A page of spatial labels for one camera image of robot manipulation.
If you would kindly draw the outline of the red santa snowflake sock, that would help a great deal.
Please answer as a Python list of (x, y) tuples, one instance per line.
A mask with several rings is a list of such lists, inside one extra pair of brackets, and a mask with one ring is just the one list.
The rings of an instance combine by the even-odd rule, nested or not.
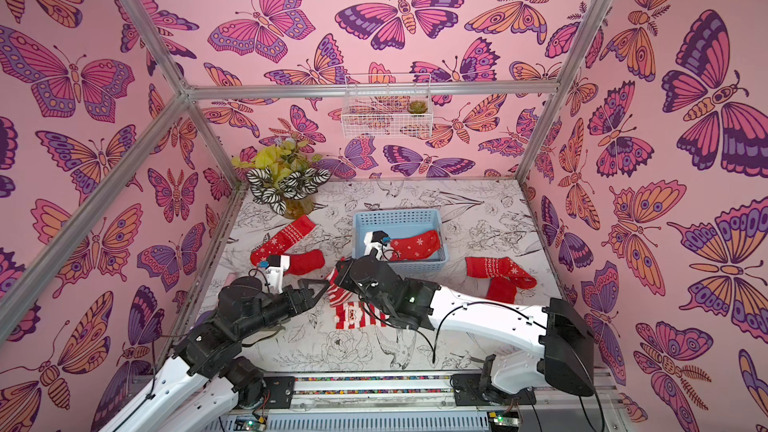
[(441, 247), (441, 240), (436, 230), (422, 234), (393, 239), (390, 243), (390, 261), (423, 261), (432, 257)]

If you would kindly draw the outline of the red snowflake patterned sock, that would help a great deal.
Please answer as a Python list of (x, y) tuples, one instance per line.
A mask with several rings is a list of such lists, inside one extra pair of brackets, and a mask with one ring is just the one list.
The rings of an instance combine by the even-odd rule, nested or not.
[(314, 249), (301, 254), (289, 254), (288, 251), (316, 228), (316, 224), (308, 216), (293, 221), (280, 230), (274, 237), (267, 240), (262, 246), (253, 250), (250, 261), (253, 266), (259, 266), (270, 256), (287, 256), (289, 265), (287, 273), (295, 276), (305, 276), (311, 272), (322, 269), (326, 262), (323, 253)]
[(467, 276), (474, 279), (489, 279), (485, 298), (495, 302), (514, 304), (519, 290), (534, 289), (537, 280), (508, 257), (466, 257)]

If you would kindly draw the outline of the light blue plastic basket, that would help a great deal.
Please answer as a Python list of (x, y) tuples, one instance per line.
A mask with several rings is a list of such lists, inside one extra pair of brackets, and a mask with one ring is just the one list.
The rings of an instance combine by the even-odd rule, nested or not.
[(442, 220), (437, 209), (395, 209), (356, 213), (353, 219), (352, 257), (364, 257), (363, 239), (367, 232), (384, 231), (391, 241), (397, 238), (408, 238), (436, 230), (442, 247), (432, 257), (423, 261), (390, 261), (396, 272), (427, 273), (440, 271), (448, 262), (449, 252), (442, 233)]

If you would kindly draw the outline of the red white striped santa sock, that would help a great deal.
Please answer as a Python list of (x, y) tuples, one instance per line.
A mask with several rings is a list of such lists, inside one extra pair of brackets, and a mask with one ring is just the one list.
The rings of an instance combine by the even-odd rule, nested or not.
[(328, 277), (330, 287), (327, 291), (327, 297), (331, 307), (337, 307), (349, 301), (352, 293), (336, 284), (336, 280), (340, 277), (340, 273), (337, 268), (334, 268)]

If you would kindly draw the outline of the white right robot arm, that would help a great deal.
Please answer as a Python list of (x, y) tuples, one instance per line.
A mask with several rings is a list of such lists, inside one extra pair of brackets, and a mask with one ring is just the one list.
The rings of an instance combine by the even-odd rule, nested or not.
[(336, 263), (334, 283), (385, 316), (396, 329), (456, 331), (514, 348), (490, 355), (481, 382), (509, 395), (549, 386), (577, 396), (595, 395), (594, 332), (567, 301), (512, 305), (469, 296), (437, 283), (402, 277), (374, 256)]

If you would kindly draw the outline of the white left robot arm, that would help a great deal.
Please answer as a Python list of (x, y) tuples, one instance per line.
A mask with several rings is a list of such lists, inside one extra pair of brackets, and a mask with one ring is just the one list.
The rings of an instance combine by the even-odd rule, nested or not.
[(173, 346), (146, 386), (99, 431), (193, 430), (236, 407), (267, 401), (265, 371), (242, 355), (243, 341), (314, 308), (330, 288), (301, 279), (279, 294), (241, 277), (223, 287), (217, 307)]

